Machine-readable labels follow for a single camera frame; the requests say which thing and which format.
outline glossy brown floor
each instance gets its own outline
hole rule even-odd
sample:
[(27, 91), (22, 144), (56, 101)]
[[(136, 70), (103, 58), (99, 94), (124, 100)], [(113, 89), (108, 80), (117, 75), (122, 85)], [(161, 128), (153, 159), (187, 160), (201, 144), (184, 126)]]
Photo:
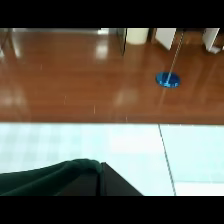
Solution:
[(116, 36), (14, 33), (0, 55), (0, 121), (224, 124), (224, 54), (185, 45), (177, 89), (155, 75), (171, 51)]

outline white container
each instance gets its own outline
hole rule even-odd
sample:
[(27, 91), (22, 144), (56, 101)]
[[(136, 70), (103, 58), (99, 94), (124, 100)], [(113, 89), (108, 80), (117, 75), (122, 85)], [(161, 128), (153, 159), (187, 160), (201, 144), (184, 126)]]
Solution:
[(126, 41), (129, 44), (145, 44), (149, 28), (128, 28)]

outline tile grout line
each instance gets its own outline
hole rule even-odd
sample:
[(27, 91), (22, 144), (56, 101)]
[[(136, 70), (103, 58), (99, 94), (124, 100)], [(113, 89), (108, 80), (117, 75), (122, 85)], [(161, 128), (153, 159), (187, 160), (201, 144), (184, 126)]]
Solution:
[(167, 168), (168, 168), (168, 172), (169, 172), (169, 176), (170, 176), (170, 180), (171, 180), (171, 185), (172, 185), (172, 188), (173, 188), (173, 193), (174, 193), (174, 196), (177, 196), (176, 189), (175, 189), (175, 184), (174, 184), (174, 180), (173, 180), (173, 175), (172, 175), (172, 171), (171, 171), (171, 168), (170, 168), (170, 163), (169, 163), (169, 160), (168, 160), (168, 156), (167, 156), (166, 147), (165, 147), (165, 143), (164, 143), (164, 140), (163, 140), (160, 124), (158, 124), (158, 128), (159, 128), (159, 133), (160, 133), (160, 136), (161, 136), (162, 142), (163, 142), (164, 154), (165, 154), (166, 164), (167, 164)]

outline white tile floor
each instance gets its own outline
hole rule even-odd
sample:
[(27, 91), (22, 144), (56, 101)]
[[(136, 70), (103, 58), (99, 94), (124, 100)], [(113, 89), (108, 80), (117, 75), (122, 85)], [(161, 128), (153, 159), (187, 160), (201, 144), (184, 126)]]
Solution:
[[(224, 195), (223, 126), (161, 125), (177, 195)], [(143, 195), (174, 195), (158, 125), (0, 123), (0, 173), (107, 162)]]

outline blue stand base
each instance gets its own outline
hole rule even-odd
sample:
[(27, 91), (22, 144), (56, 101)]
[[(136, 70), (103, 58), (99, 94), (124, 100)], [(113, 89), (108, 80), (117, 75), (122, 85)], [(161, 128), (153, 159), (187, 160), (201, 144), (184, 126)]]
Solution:
[(169, 72), (160, 72), (156, 75), (156, 82), (163, 87), (176, 88), (180, 85), (180, 78), (177, 74), (171, 73), (170, 80), (167, 80)]

